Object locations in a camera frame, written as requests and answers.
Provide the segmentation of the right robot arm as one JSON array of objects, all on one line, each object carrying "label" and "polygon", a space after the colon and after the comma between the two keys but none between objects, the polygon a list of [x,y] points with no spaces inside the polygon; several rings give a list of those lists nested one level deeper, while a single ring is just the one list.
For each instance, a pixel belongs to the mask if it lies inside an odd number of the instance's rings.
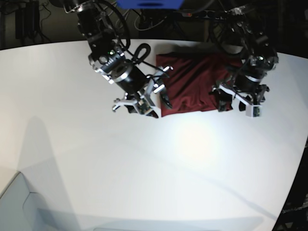
[{"label": "right robot arm", "polygon": [[63,0],[66,13],[76,13],[78,28],[91,49],[88,56],[93,70],[110,84],[123,91],[122,99],[115,99],[112,110],[127,108],[129,113],[158,118],[151,95],[159,94],[163,105],[172,108],[163,79],[171,66],[156,67],[153,74],[144,74],[138,65],[145,63],[151,47],[142,43],[134,53],[129,51],[130,33],[120,11],[106,0]]}]

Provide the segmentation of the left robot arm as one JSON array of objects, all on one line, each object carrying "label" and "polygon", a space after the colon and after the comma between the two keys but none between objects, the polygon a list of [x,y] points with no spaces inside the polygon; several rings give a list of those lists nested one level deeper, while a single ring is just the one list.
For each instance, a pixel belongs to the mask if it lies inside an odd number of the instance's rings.
[{"label": "left robot arm", "polygon": [[[270,89],[262,84],[267,73],[279,62],[276,50],[270,45],[270,39],[256,7],[252,4],[214,12],[209,23],[209,36],[223,53],[240,58],[242,64],[236,67],[226,65],[229,76],[219,80],[212,87],[216,96],[218,111],[224,112],[234,99],[239,100],[239,110],[246,116],[260,117],[264,94]],[[239,38],[242,49],[236,53],[227,51],[222,43],[226,36],[234,34]]]}]

